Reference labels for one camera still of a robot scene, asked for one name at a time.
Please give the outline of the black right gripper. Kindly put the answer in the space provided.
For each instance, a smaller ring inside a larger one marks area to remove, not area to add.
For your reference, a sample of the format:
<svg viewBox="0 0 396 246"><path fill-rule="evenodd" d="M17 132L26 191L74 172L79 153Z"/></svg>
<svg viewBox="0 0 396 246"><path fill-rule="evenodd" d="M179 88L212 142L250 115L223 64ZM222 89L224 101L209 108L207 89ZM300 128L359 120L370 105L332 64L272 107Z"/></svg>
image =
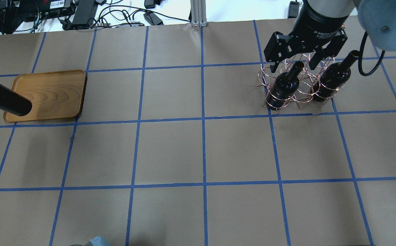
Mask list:
<svg viewBox="0 0 396 246"><path fill-rule="evenodd" d="M347 3L333 6L332 2L303 2L292 32L274 32L265 47L265 60L270 71L295 54L311 53L310 70L328 57L336 57L348 40L342 25L347 19Z"/></svg>

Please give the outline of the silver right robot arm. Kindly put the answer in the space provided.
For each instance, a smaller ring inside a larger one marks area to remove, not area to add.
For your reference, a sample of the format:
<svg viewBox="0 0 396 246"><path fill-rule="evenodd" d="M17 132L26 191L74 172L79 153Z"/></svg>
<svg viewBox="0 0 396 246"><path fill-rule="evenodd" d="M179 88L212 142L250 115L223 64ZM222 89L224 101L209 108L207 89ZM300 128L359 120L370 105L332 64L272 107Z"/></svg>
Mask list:
<svg viewBox="0 0 396 246"><path fill-rule="evenodd" d="M347 41L342 25L353 9L372 43L383 51L396 52L396 0L304 0L292 32L274 32L265 47L271 71L297 54L313 53L310 69L337 56Z"/></svg>

